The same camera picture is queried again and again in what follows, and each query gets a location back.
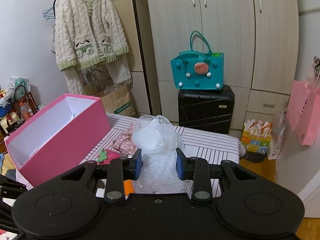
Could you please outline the orange drink bottle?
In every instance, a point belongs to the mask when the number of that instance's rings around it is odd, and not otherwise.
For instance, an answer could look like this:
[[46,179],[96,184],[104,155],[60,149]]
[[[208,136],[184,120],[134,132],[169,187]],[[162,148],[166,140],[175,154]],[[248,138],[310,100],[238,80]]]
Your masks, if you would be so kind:
[[31,115],[28,110],[28,107],[23,102],[20,102],[20,109],[21,109],[22,118],[25,121],[29,120],[31,118]]

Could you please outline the teal felt handbag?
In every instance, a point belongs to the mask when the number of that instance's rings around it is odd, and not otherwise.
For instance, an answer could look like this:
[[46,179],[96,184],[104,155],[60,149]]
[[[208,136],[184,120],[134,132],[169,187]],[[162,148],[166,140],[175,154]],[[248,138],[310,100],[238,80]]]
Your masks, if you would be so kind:
[[[207,53],[193,50],[193,36],[201,38]],[[170,61],[175,87],[188,90],[221,90],[224,78],[224,53],[214,53],[205,37],[193,31],[189,39],[190,50],[180,52]]]

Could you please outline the striped table cloth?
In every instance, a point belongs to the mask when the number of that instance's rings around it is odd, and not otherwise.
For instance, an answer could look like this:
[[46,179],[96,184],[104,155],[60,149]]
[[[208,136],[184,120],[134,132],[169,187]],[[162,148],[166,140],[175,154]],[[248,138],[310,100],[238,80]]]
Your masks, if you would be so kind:
[[[110,131],[101,139],[81,163],[88,160],[97,160],[98,154],[102,149],[112,149],[112,142],[124,131],[129,128],[136,118],[107,113]],[[230,135],[206,132],[183,126],[175,126],[176,132],[180,133],[183,144],[184,154],[187,157],[204,158],[210,164],[219,164],[222,160],[231,160],[236,163],[244,156],[245,149],[239,139]],[[31,189],[27,180],[18,172],[17,179]]]

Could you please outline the red woven basket bag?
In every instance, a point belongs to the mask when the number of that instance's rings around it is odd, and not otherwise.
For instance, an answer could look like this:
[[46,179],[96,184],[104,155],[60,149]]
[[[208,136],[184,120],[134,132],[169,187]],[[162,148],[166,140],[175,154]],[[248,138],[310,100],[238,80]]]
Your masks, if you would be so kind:
[[20,118],[22,118],[20,102],[23,102],[28,107],[31,117],[37,113],[36,102],[31,92],[27,92],[26,87],[23,85],[19,85],[15,88],[13,103],[15,112],[18,114]]

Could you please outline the black suitcase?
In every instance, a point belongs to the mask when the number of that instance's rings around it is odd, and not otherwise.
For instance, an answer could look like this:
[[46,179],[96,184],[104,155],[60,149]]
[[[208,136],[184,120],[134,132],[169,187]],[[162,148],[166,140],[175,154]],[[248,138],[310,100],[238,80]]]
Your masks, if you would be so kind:
[[231,87],[221,90],[180,90],[179,125],[207,132],[228,134],[235,104]]

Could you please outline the orange plush ball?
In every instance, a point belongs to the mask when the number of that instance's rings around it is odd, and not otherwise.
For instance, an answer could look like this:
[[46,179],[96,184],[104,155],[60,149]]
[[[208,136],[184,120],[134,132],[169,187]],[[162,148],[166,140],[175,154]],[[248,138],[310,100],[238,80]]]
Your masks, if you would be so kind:
[[131,193],[135,193],[135,190],[133,188],[132,180],[125,180],[124,181],[124,191],[125,196],[128,196]]

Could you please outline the beige wardrobe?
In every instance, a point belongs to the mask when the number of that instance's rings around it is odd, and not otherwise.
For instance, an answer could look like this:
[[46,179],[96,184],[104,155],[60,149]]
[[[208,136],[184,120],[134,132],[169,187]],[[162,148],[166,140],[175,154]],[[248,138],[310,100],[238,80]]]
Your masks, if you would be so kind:
[[135,0],[149,11],[161,113],[178,122],[170,60],[194,47],[225,55],[224,83],[235,94],[231,129],[248,119],[271,122],[289,101],[299,19],[297,0]]

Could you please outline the pink paper bag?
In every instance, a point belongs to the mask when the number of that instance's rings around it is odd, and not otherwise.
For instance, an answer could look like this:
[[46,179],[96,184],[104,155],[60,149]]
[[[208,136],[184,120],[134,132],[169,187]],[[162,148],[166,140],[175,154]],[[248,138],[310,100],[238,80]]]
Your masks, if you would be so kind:
[[312,146],[319,130],[319,89],[294,81],[286,118],[300,144]]

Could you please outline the white mesh bath sponge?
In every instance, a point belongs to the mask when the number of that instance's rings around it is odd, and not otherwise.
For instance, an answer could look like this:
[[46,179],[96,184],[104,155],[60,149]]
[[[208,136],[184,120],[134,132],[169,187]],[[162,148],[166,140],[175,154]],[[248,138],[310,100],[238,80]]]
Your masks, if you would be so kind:
[[141,150],[142,169],[133,182],[135,193],[185,193],[188,182],[176,170],[176,149],[184,150],[180,133],[161,116],[144,115],[134,124],[132,142]]

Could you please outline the red strawberry plush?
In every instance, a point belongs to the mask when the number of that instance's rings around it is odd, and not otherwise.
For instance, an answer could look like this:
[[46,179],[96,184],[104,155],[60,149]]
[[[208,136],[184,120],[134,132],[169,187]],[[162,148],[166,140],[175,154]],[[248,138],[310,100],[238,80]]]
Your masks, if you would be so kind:
[[99,165],[109,164],[113,159],[117,158],[120,158],[120,154],[118,152],[102,149],[98,154],[97,163]]

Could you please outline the brown paper bag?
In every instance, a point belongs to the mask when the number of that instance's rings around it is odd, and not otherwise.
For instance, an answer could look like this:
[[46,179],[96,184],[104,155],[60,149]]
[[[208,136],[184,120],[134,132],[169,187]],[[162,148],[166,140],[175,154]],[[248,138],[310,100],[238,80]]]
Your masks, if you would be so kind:
[[101,99],[104,110],[107,113],[125,116],[135,115],[127,84],[107,87],[95,96]]

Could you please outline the pink floral fabric bow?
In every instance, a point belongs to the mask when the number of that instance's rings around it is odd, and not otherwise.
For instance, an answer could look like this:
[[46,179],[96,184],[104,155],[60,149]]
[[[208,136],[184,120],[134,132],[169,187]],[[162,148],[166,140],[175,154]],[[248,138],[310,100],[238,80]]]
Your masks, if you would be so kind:
[[135,154],[137,147],[132,141],[132,135],[135,123],[132,122],[130,127],[122,131],[122,133],[112,142],[112,148],[119,152],[120,155],[131,157]]

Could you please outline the colourful gift bag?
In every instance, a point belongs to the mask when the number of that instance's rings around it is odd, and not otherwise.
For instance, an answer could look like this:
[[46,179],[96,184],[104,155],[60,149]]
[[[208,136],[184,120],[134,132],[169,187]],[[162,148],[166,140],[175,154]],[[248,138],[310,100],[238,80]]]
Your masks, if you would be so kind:
[[247,120],[243,125],[240,141],[248,152],[265,154],[272,139],[271,132],[270,122]]

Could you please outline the pink storage box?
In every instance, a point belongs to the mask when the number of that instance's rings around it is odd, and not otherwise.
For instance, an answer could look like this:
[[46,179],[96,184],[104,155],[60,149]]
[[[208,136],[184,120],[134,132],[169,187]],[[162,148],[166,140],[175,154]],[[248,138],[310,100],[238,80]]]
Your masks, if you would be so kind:
[[5,139],[18,172],[37,186],[79,165],[110,131],[100,98],[63,94]]

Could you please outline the flower bouquet blue box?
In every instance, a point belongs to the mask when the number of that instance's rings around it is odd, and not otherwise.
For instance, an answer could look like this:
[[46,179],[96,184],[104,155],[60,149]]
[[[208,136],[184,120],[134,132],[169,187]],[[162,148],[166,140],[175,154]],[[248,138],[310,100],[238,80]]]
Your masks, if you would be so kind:
[[0,97],[0,117],[5,116],[12,109],[13,92],[11,89],[1,89]]

